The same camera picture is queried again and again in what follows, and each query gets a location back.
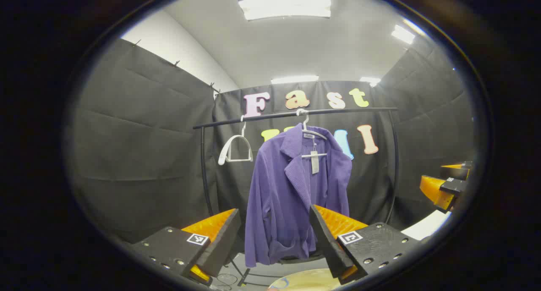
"purple jacket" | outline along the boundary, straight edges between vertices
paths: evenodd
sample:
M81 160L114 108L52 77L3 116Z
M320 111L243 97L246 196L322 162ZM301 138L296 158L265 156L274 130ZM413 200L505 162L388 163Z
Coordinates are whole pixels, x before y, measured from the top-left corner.
M274 264L285 256L308 258L316 238L309 223L312 204L349 216L346 187L351 160L331 133L307 127L315 136L319 172L312 174L313 140L297 126L267 140L257 153L246 216L246 266Z

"jacket lapel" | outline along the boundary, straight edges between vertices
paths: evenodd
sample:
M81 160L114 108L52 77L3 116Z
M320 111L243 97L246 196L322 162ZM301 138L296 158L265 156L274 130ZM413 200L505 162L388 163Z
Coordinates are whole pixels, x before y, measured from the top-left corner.
M284 168L284 172L303 201L306 210L310 210L310 191L304 177L303 158L301 157L302 143L303 129L301 123L299 123L286 132L286 137L280 147L280 151L292 159L286 168Z

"yellow letter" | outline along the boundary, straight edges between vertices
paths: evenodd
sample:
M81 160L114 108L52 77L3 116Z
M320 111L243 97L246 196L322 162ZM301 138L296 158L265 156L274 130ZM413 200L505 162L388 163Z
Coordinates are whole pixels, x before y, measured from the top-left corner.
M353 96L353 99L355 100L355 104L359 107L367 107L369 105L368 101L363 100L363 96L365 96L365 93L362 91L359 91L359 88L355 88L350 91L350 96Z
M329 100L329 105L334 109L343 109L346 108L346 103L342 101L342 96L337 92L327 93L327 99Z
M278 135L280 131L278 129L267 129L261 132L261 136L263 137L263 142L267 141L271 137L274 137L275 135Z
M295 109L298 107L306 107L310 104L310 101L306 99L304 91L294 90L286 94L286 107L288 109Z

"metal rod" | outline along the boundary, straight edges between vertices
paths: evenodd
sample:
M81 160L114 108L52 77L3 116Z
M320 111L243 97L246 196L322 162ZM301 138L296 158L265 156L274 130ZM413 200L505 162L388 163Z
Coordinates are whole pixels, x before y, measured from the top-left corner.
M238 269L238 266L236 266L235 262L233 261L233 259L230 257L231 259L231 263L232 265L236 268L237 272L238 272L238 275L242 276L242 272L240 272L240 270Z
M246 268L246 271L244 272L244 275L242 275L242 277L240 278L240 280L238 281L238 286L242 286L242 284L244 283L244 280L246 279L246 276L248 276L248 273L250 273L250 268Z
M250 273L249 275L253 275L253 276L263 276L263 277L276 277L276 278L281 278L281 277L283 277L283 276L261 275L261 274L253 274L253 273Z
M210 194L208 193L207 184L207 166L205 165L205 128L201 127L201 176L203 177L203 193L205 193L205 200L207 201L208 213L213 216L212 206L210 204Z
M210 85L209 85L209 86L210 86L210 88L212 88L212 90L214 90L215 92L218 92L218 93L220 93L220 92L219 92L218 90L216 90L216 89L215 89L215 88L213 87L213 86L214 86L214 83L210 83Z
M393 142L394 142L394 182L393 182L393 196L391 200L391 205L389 206L389 213L387 213L387 218L385 218L385 223L388 223L391 219L391 214L393 213L394 200L396 199L396 192L398 191L398 139L396 137L396 130L394 129L394 120L393 114L389 111L389 118L391 120L391 129L393 130Z
M366 107L366 108L355 108L355 109L319 109L319 110L308 110L307 115L312 114L327 114L327 113L344 113L344 112L377 112L377 111L398 111L398 108L378 108L378 107ZM250 116L245 117L244 121L257 121L257 120L266 120L266 119L275 119L275 118L285 118L286 116L296 116L296 112L284 112L284 113L273 113L267 115L259 116ZM203 125L194 126L193 129L200 129L201 127L215 127L226 124L240 123L239 119L232 119L227 121L220 121L214 123L208 123Z
M263 286L263 287L268 287L267 285L261 285L260 283L248 283L247 281L245 282L246 285L256 285L256 286Z

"foam letter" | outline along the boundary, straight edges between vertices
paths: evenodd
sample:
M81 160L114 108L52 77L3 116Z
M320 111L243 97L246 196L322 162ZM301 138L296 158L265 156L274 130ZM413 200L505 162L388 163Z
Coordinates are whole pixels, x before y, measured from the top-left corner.
M361 133L363 140L365 141L365 154L375 154L379 150L377 146L375 146L371 129L372 127L370 125L361 125L357 127L357 130Z
M288 109L295 109L299 107L306 107L310 104L310 100L306 99L306 94L301 90L294 90L286 94L286 107Z
M344 129L338 129L334 132L334 138L336 139L336 142L338 142L338 145L342 148L342 151L346 156L349 156L351 160L353 160L353 154L350 150L350 145L347 141L347 131Z
M342 101L342 96L337 92L327 93L327 99L329 100L329 105L334 109L344 109L346 108L346 103Z
M278 135L280 131L278 129L267 129L261 132L261 136L263 137L263 142L267 141L271 137L274 137Z
M369 105L368 101L363 100L363 96L365 96L365 93L362 91L359 91L359 88L355 88L350 91L350 96L353 96L353 99L355 100L355 104L359 107L367 107Z
M247 118L249 116L261 115L261 112L258 112L257 109L259 108L261 111L265 110L265 100L270 98L271 95L268 92L245 95L244 99L246 100L246 114L244 117Z

